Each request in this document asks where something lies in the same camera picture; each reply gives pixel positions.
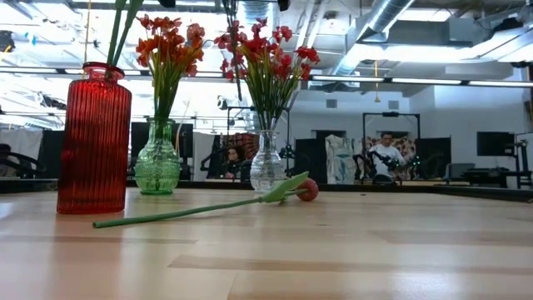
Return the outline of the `red ribbed glass vase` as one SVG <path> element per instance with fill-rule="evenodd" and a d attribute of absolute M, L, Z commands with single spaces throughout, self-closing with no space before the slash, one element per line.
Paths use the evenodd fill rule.
<path fill-rule="evenodd" d="M 57 212 L 99 214 L 125 207 L 132 93 L 124 71 L 86 62 L 70 83 L 58 180 Z"/>

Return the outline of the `black metal stand frame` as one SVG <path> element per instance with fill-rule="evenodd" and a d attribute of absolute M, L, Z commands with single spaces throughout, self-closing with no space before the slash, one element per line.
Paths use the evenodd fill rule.
<path fill-rule="evenodd" d="M 367 122 L 368 118 L 380 117 L 380 118 L 405 118 L 410 124 L 415 125 L 415 131 L 394 131 L 392 129 L 386 129 L 387 133 L 391 133 L 394 138 L 421 138 L 421 115 L 419 113 L 402 113 L 402 112 L 364 112 L 362 114 L 362 143 L 366 142 L 367 127 L 371 122 Z"/>
<path fill-rule="evenodd" d="M 255 132 L 259 128 L 259 122 L 255 122 L 259 114 L 255 107 L 240 107 L 240 106 L 228 106 L 226 110 L 226 131 L 225 134 L 229 136 L 232 127 L 235 126 L 235 121 L 243 121 L 245 123 L 244 132 Z M 286 139 L 290 140 L 291 137 L 291 109 L 285 107 L 280 119 L 286 123 Z"/>

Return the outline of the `clear glass vase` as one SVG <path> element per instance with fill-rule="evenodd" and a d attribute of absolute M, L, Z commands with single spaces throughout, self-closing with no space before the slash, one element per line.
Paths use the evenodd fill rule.
<path fill-rule="evenodd" d="M 285 179 L 281 157 L 276 149 L 276 133 L 261 131 L 259 148 L 252 159 L 250 180 L 257 193 L 268 193 Z"/>

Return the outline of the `black aluminium table frame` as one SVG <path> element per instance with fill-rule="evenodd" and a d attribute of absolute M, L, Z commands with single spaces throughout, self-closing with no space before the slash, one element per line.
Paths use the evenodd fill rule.
<path fill-rule="evenodd" d="M 321 192 L 349 193 L 429 193 L 468 198 L 484 198 L 500 201 L 533 203 L 533 190 L 516 190 L 493 187 L 461 187 L 450 185 L 435 186 L 377 186 L 377 185 L 328 185 L 319 184 Z M 0 193 L 29 193 L 53 191 L 57 188 L 56 179 L 3 179 L 0 180 Z M 252 186 L 245 182 L 179 182 L 177 189 L 246 190 Z"/>

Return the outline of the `long ceiling light strip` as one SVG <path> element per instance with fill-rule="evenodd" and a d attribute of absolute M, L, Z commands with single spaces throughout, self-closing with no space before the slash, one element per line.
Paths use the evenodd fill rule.
<path fill-rule="evenodd" d="M 75 78 L 81 77 L 82 69 L 75 68 L 47 68 L 47 67 L 0 67 L 0 73 L 13 73 L 37 76 L 52 76 L 60 78 Z M 148 70 L 126 70 L 124 72 L 126 78 L 148 78 L 151 76 Z M 197 72 L 193 79 L 223 79 L 221 72 Z"/>
<path fill-rule="evenodd" d="M 353 77 L 334 75 L 311 75 L 309 79 L 311 81 L 333 83 L 385 83 L 410 85 L 468 86 L 487 88 L 533 88 L 533 82 L 530 81 L 506 80 L 435 79 L 413 77 Z"/>

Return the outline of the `person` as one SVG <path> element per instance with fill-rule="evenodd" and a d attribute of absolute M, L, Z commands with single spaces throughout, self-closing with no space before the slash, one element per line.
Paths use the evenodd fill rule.
<path fill-rule="evenodd" d="M 227 164 L 225 178 L 235 179 L 245 161 L 245 153 L 242 147 L 234 146 L 227 149 Z"/>
<path fill-rule="evenodd" d="M 392 134 L 383 132 L 380 142 L 370 148 L 371 159 L 374 163 L 376 176 L 380 179 L 387 178 L 394 180 L 392 165 L 398 163 L 400 166 L 406 164 L 406 160 L 400 151 L 392 145 Z"/>

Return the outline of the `orange artificial flower spray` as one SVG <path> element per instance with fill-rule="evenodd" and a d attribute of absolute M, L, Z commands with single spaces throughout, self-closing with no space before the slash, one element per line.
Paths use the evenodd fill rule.
<path fill-rule="evenodd" d="M 171 41 L 172 40 L 172 35 L 173 34 L 175 34 L 175 33 L 179 34 L 179 27 L 181 26 L 181 22 L 179 20 L 177 20 L 177 21 L 171 20 L 171 21 L 172 21 L 172 28 L 168 28 L 166 33 L 165 33 L 165 38 L 166 38 L 167 41 Z"/>
<path fill-rule="evenodd" d="M 169 17 L 155 17 L 151 19 L 147 14 L 136 17 L 136 20 L 145 29 L 146 37 L 139 38 L 136 52 L 137 63 L 148 68 L 152 75 L 152 87 L 154 89 L 154 118 L 168 118 L 168 100 L 165 74 L 167 62 L 167 40 L 165 33 L 172 28 Z"/>
<path fill-rule="evenodd" d="M 187 35 L 180 36 L 177 32 L 172 35 L 169 44 L 169 58 L 166 87 L 166 103 L 164 104 L 162 116 L 167 118 L 170 115 L 172 106 L 177 94 L 177 88 L 183 77 L 195 77 L 197 74 L 197 63 L 203 59 L 203 37 L 205 30 L 198 23 L 193 23 L 187 27 Z"/>
<path fill-rule="evenodd" d="M 151 53 L 154 88 L 154 118 L 168 118 L 177 95 L 180 80 L 197 74 L 197 61 L 202 60 L 203 42 L 191 45 L 161 39 Z"/>

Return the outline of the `black office chair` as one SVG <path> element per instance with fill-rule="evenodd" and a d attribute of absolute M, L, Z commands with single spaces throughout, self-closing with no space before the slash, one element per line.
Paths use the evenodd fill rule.
<path fill-rule="evenodd" d="M 24 177 L 44 173 L 46 167 L 38 160 L 16 153 L 6 143 L 0 143 L 0 178 Z"/>

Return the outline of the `orange patterned cloth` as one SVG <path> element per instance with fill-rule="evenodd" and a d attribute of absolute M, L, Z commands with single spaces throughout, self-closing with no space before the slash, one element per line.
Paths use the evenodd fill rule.
<path fill-rule="evenodd" d="M 227 137 L 227 146 L 235 148 L 241 160 L 252 160 L 259 150 L 259 136 L 253 133 L 236 133 Z"/>

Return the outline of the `silver ventilation duct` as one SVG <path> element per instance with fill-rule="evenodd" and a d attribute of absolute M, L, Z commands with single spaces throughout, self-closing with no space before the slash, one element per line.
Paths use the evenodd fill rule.
<path fill-rule="evenodd" d="M 356 45 L 377 35 L 379 43 L 388 39 L 388 32 L 415 0 L 374 0 L 370 12 L 351 22 L 346 37 L 346 52 L 340 62 L 331 70 L 332 75 L 350 75 L 361 58 L 356 53 Z"/>

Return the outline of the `green glass vase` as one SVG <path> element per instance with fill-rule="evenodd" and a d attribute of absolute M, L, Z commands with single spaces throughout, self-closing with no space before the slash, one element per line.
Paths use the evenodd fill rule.
<path fill-rule="evenodd" d="M 172 194 L 180 177 L 180 161 L 172 145 L 172 125 L 169 118 L 149 117 L 148 139 L 137 156 L 135 180 L 143 195 Z"/>

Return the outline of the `dark desk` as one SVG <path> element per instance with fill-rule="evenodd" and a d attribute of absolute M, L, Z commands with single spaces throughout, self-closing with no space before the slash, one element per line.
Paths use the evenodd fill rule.
<path fill-rule="evenodd" d="M 466 182 L 470 186 L 508 188 L 507 178 L 515 178 L 518 188 L 533 187 L 532 171 L 511 171 L 505 167 L 475 168 L 469 166 L 451 167 L 449 170 L 451 181 Z"/>

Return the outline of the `black monitor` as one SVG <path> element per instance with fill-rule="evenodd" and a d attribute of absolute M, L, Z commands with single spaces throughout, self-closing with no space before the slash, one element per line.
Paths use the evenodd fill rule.
<path fill-rule="evenodd" d="M 139 152 L 148 141 L 150 124 L 148 122 L 133 122 L 130 131 L 130 164 L 135 165 Z M 172 146 L 178 146 L 177 154 L 180 158 L 193 157 L 193 125 L 175 123 L 171 125 Z"/>
<path fill-rule="evenodd" d="M 477 155 L 505 157 L 515 154 L 515 135 L 511 132 L 477 132 Z"/>

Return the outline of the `black flat panel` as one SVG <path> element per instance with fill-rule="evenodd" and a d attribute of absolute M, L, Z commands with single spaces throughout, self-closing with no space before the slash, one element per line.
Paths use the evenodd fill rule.
<path fill-rule="evenodd" d="M 449 137 L 417 139 L 416 154 L 420 158 L 418 171 L 421 178 L 443 178 L 446 166 L 451 163 L 451 139 Z"/>
<path fill-rule="evenodd" d="M 37 178 L 58 179 L 61 171 L 61 152 L 64 131 L 43 131 L 37 160 L 46 168 Z"/>

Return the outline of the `floral patterned cloth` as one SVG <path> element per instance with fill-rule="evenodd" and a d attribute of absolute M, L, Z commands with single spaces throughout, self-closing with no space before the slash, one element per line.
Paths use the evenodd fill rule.
<path fill-rule="evenodd" d="M 392 138 L 392 145 L 400 151 L 406 160 L 406 164 L 407 161 L 412 159 L 416 154 L 415 144 L 412 142 L 412 140 L 409 140 L 406 137 L 403 137 L 399 140 Z"/>

